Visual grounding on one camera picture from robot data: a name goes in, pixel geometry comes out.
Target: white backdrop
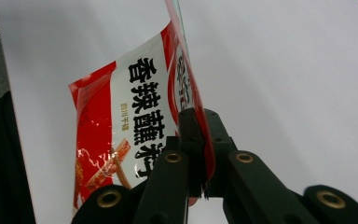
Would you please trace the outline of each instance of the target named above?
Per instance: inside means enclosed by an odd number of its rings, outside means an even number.
[[[181,0],[205,107],[298,193],[358,201],[358,1]],[[159,33],[163,1],[0,0],[0,31],[37,223],[70,223],[76,111],[67,88]],[[220,201],[189,223],[225,223]]]

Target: brass screw insert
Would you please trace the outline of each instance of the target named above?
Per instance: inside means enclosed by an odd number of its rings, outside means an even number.
[[[165,160],[167,160],[168,162],[179,162],[182,160],[182,157],[179,154],[170,153],[165,156]]]
[[[235,159],[237,159],[237,161],[240,161],[243,163],[250,163],[254,160],[254,158],[251,155],[244,153],[244,152],[237,154]]]
[[[100,194],[97,200],[97,204],[101,208],[109,208],[118,204],[120,200],[121,200],[120,192],[118,192],[118,190],[115,189],[109,189],[104,191],[102,194]]]
[[[318,200],[332,208],[341,209],[346,206],[345,201],[337,196],[335,193],[332,193],[327,190],[321,190],[316,193]]]

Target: white surface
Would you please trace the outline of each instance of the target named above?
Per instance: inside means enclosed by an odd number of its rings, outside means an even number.
[[[358,201],[358,1],[180,4],[203,103],[239,149],[298,193],[325,184]],[[163,1],[0,0],[37,223],[72,216],[76,111],[67,85],[167,22]],[[189,223],[224,222],[219,202],[203,203]]]

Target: snack bag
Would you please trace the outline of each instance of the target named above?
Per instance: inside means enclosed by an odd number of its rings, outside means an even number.
[[[139,48],[69,87],[77,110],[75,211],[99,187],[143,182],[177,135],[178,113],[194,107],[205,138],[208,178],[214,159],[178,17]]]

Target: black object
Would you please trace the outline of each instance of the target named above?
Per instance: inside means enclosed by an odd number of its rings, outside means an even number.
[[[237,150],[216,113],[205,113],[216,169],[204,194],[224,198],[228,223],[358,223],[358,203],[350,196],[327,186],[307,188],[304,196],[293,193],[254,153]],[[98,189],[72,223],[187,223],[188,197],[200,196],[206,179],[203,138],[193,109],[180,113],[179,135],[167,138],[148,180],[132,190]]]
[[[35,223],[10,92],[0,98],[0,224],[6,223]]]

